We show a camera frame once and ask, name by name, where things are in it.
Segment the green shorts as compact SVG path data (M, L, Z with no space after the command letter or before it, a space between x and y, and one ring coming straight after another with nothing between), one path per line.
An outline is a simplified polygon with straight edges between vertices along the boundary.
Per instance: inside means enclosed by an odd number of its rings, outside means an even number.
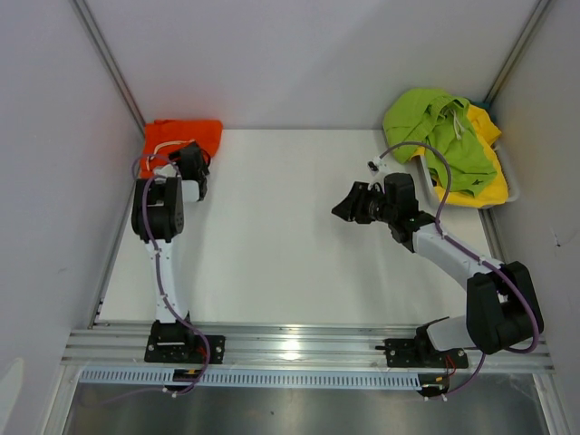
M382 122L389 146L405 144L393 157L405 163L422 150L431 176L443 188L476 197L498 172L468 118L469 107L468 99L442 89L405 92Z

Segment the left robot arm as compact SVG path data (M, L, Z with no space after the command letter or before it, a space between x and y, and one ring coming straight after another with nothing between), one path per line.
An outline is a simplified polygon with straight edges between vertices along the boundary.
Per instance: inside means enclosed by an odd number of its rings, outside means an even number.
M189 319L174 252L185 226L184 205L205 199L210 154L195 141L174 143L167 154L158 146L134 160L130 224L145 244L155 279L155 320L173 324Z

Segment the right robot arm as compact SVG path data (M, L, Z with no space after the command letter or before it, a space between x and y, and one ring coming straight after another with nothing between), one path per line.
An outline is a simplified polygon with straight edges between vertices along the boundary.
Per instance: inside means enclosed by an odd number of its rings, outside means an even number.
M486 355L537 348L544 322L529 270L462 245L437 217L421 210L411 175L392 173L374 184L356 181L332 213L360 225L386 224L397 243L430 260L465 290L466 313L427 324L427 335L415 341L420 363L434 365L455 347Z

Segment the orange shorts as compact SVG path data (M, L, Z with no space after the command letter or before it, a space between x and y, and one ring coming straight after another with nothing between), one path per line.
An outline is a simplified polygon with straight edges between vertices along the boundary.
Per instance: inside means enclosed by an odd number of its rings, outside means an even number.
M218 152L223 124L218 120L155 120L145 126L140 175L149 178L157 167L168 165L159 155L168 157L192 142L203 150L204 160L209 163Z

